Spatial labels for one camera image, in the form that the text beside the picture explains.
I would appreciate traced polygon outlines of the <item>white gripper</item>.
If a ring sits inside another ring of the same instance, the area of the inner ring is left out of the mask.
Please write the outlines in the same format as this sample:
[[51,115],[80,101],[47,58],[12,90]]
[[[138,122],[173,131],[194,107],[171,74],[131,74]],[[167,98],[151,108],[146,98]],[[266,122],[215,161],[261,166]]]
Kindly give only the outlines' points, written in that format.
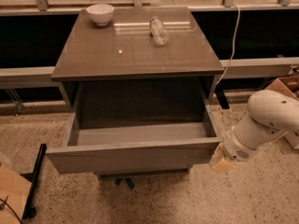
[[209,168],[216,173],[226,173],[235,168],[235,161],[248,161],[255,154],[256,150],[245,147],[236,138],[235,127],[232,127],[215,149]]

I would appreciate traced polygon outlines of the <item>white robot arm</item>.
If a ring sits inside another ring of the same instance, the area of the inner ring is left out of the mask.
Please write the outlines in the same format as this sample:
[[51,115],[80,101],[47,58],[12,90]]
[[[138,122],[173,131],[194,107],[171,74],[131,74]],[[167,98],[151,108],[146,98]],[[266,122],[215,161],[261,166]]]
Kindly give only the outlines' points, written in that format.
[[249,161],[258,148],[287,133],[299,132],[299,101],[277,91],[253,93],[248,114],[232,126],[214,151],[209,168],[228,172],[239,162]]

